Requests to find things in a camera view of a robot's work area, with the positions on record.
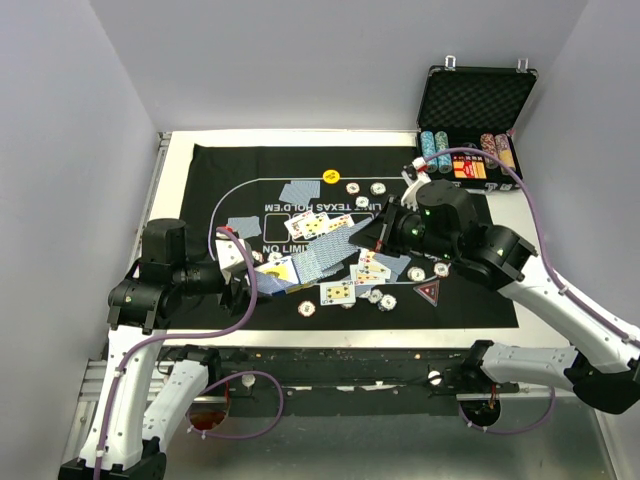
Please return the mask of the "nine of diamonds card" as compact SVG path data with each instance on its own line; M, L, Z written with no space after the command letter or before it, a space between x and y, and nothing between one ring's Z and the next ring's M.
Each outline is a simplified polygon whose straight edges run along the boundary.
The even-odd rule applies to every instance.
M329 220L326 227L326 232L333 232L341 227L351 227L354 225L354 220L350 214L344 214Z

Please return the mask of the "blue back card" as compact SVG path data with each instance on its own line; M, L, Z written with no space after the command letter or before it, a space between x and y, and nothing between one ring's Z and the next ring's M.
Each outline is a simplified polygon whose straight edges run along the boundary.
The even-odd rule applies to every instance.
M231 217L227 225L235 231L240 238L252 238L262 234L260 218L258 216Z
M302 205L320 197L320 182L317 180L292 181L285 184L279 196L281 202Z
M411 262L411 258L407 255L393 257L381 253L376 253L374 255L374 259L391 271L391 282L395 282Z

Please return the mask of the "blue back card being drawn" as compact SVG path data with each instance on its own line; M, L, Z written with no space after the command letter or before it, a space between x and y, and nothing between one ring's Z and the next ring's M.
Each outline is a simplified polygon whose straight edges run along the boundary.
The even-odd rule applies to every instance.
M349 237L372 220L369 217L353 226L339 227L311 241L304 252L297 253L293 258L299 282L306 284L320 279L327 269L355 253L358 248L350 243Z

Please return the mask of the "five of spades card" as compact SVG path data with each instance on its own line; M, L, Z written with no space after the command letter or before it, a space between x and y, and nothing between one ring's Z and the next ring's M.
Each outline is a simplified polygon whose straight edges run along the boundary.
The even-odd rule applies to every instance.
M321 212L309 217L302 224L302 233L305 240L314 238L327 232L329 225L329 216L326 212Z

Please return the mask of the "five of clubs card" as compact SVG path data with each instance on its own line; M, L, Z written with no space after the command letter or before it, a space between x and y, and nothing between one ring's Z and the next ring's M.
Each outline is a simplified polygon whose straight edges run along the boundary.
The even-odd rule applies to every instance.
M351 304L356 300L355 286L351 280L321 283L319 291L321 306Z

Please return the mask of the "blue white chip stack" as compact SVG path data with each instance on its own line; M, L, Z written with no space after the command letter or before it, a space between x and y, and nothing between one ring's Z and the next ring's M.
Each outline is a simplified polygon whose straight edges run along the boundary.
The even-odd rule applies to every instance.
M385 294L381 297L377 305L383 312L392 311L397 306L397 299L393 295Z

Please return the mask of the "king of diamonds card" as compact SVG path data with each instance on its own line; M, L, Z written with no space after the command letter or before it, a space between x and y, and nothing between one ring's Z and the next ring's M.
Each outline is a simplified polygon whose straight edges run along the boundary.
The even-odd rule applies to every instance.
M303 224L313 215L312 211L306 211L284 222L284 226L292 239L298 239L304 236Z

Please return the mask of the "blue playing card deck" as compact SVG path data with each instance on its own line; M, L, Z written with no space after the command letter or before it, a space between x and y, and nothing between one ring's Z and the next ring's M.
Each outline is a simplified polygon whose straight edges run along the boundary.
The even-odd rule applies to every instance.
M322 269L316 260L282 257L255 267L257 291L266 296L291 293L331 277L343 268L342 262Z

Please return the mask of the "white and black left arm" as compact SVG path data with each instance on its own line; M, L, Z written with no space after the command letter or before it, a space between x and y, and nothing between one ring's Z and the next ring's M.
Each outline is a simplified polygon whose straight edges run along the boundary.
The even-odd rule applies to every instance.
M212 261L187 254L187 225L179 219L150 221L141 255L108 297L108 357L95 415L76 459L63 464L61 479L161 479L167 447L198 394L214 393L222 380L214 348L186 345L167 384L149 396L155 364L182 301L218 294L229 301L250 294L241 328L257 303L254 257L248 242L228 227L211 232Z

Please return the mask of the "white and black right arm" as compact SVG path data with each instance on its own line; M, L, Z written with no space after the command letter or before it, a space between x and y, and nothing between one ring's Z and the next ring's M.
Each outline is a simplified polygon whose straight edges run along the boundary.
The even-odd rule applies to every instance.
M447 180L417 181L359 227L350 243L389 256L435 256L464 279L524 306L568 341L525 348L478 340L460 379L480 392L529 383L573 392L590 407L626 412L639 400L639 330L573 289L514 230L480 221L472 196Z

